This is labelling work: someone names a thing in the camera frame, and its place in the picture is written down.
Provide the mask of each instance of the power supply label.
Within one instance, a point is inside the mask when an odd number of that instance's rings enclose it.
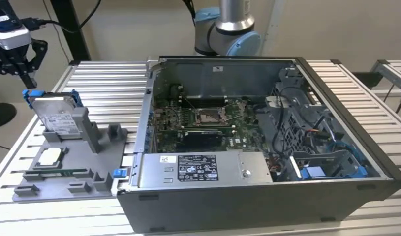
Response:
[[[219,180],[215,155],[179,156],[177,168],[180,182]]]

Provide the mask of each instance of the metal workbench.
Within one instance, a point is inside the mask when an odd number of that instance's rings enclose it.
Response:
[[[401,118],[341,64],[328,60],[308,63],[401,170]],[[53,89],[78,91],[89,118],[100,127],[108,122],[119,122],[128,129],[121,166],[129,166],[132,161],[144,84],[144,62],[90,61],[69,66]],[[29,204],[12,202],[13,187],[20,183],[21,172],[28,169],[44,141],[41,132],[41,123],[33,117],[0,165],[0,235],[132,234],[115,198]],[[385,201],[366,203],[342,222],[175,235],[401,235],[401,190]]]
[[[371,68],[401,89],[401,60],[378,60]]]

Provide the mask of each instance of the warning label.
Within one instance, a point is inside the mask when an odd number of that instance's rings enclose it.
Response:
[[[78,134],[70,114],[44,115],[44,121],[48,130],[54,131],[58,135]]]
[[[180,182],[185,181],[217,181],[217,165],[215,155],[179,156]]]

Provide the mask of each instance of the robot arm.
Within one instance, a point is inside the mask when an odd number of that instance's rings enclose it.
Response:
[[[33,75],[46,52],[46,42],[32,39],[29,32],[42,24],[34,18],[20,20],[8,0],[0,0],[0,74],[17,75],[28,89],[36,88]],[[36,53],[30,60],[26,59],[29,45]]]
[[[195,51],[200,55],[254,56],[259,34],[254,31],[250,0],[220,0],[219,8],[195,14]]]

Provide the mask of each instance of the open computer chassis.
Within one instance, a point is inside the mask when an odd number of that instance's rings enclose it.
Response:
[[[303,58],[160,57],[117,199],[136,232],[342,220],[401,172]]]

